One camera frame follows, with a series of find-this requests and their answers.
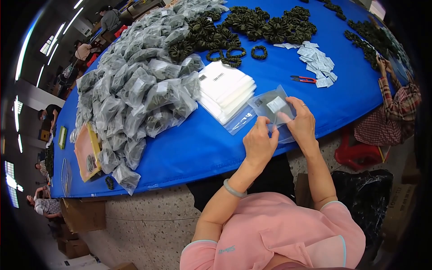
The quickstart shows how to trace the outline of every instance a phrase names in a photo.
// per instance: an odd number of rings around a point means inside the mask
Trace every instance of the blue table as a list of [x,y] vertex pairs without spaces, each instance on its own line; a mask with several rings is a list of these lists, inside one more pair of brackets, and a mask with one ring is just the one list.
[[[346,0],[334,0],[340,5],[347,18],[354,21],[365,20],[369,14],[363,8]],[[290,75],[314,76],[306,70],[306,64],[299,60],[296,49],[286,50],[274,47],[264,40],[250,42],[240,36],[242,47],[248,52],[242,58],[239,69],[254,78],[257,89],[255,94],[283,86],[288,96],[302,99],[308,105],[316,119],[316,137],[327,135],[340,127],[363,116],[382,103],[377,80],[380,75],[364,59],[360,48],[355,48],[343,32],[350,27],[345,21],[336,17],[335,12],[328,10],[323,3],[310,1],[258,1],[230,0],[227,6],[261,7],[270,16],[282,16],[284,10],[294,6],[303,6],[310,10],[310,21],[318,32],[311,42],[318,43],[319,49],[335,63],[334,73],[339,77],[330,88],[317,88],[314,84],[299,83],[290,80]],[[221,23],[228,13],[222,15]],[[268,58],[258,61],[250,57],[253,46],[264,45]],[[207,52],[200,53],[205,64]],[[97,67],[97,59],[89,68]],[[63,197],[60,172],[63,158],[70,161],[73,171],[70,197],[111,196],[126,194],[117,183],[110,191],[104,181],[105,176],[95,181],[84,183],[79,175],[79,167],[73,152],[74,145],[69,142],[69,134],[74,129],[78,94],[76,88],[66,100],[57,120],[57,127],[67,128],[67,143],[64,150],[54,145],[54,176],[51,195]],[[136,169],[141,180],[135,192],[165,188],[206,178],[237,169],[245,157],[242,138],[253,126],[248,123],[235,136],[230,135],[201,106],[179,127],[174,127],[159,134],[155,139],[146,138],[147,149],[139,167]],[[275,155],[298,147],[296,143],[279,145]]]

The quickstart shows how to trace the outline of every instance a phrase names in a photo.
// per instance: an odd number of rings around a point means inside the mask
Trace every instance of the green basket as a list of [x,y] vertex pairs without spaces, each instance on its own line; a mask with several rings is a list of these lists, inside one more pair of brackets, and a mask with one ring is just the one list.
[[58,136],[58,146],[62,150],[64,149],[64,145],[66,144],[66,134],[67,134],[67,129],[61,126],[59,136]]

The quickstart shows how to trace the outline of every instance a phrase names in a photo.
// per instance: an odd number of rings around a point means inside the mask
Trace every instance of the yellow tray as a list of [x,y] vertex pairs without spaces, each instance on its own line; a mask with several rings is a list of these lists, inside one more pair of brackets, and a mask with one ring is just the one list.
[[[92,130],[89,122],[83,124],[81,131],[75,142],[75,155],[78,160],[79,174],[84,182],[87,182],[95,174],[101,171],[101,164],[99,163],[98,155],[101,149],[99,148],[98,137]],[[87,170],[87,156],[94,154],[96,168],[89,172]]]

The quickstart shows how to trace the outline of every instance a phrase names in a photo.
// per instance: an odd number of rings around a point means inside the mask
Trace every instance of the worker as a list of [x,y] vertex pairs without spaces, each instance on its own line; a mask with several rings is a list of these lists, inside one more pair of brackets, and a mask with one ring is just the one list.
[[[384,104],[363,118],[354,128],[354,137],[362,143],[376,146],[395,146],[414,135],[416,108],[421,102],[419,88],[407,71],[407,86],[397,79],[390,61],[376,57],[381,78],[378,84]],[[391,97],[387,72],[396,94]]]
[[47,168],[45,167],[45,161],[44,160],[41,160],[39,163],[36,163],[35,168],[36,168],[36,170],[39,170],[43,176],[47,177],[48,171],[47,171]]
[[76,40],[73,45],[76,49],[75,57],[85,62],[90,61],[95,52],[101,51],[100,48],[93,48],[90,44],[83,44],[80,40]]
[[39,120],[45,120],[48,118],[51,120],[51,129],[50,132],[53,131],[55,123],[57,122],[58,114],[61,111],[61,107],[57,106],[55,104],[48,105],[46,109],[40,110],[38,112],[38,119]]
[[35,208],[36,213],[46,218],[62,217],[60,202],[56,199],[39,199],[38,193],[46,189],[46,186],[36,189],[35,196],[27,195],[27,204]]
[[192,242],[180,257],[181,270],[256,269],[291,267],[355,268],[366,239],[338,201],[332,177],[315,138],[315,118],[298,98],[288,97],[297,112],[294,120],[278,117],[306,157],[314,209],[297,206],[275,192],[247,195],[278,145],[279,132],[260,116],[243,138],[246,158],[209,200],[197,220]]
[[101,7],[99,14],[102,16],[102,31],[109,30],[115,34],[123,26],[123,23],[120,21],[120,11],[113,9],[111,6]]

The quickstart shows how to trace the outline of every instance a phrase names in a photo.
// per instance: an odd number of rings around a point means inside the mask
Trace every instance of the white label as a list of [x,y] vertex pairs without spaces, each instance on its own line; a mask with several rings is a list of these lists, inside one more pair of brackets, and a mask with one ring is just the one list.
[[286,102],[279,96],[267,103],[267,107],[275,114],[286,105]]

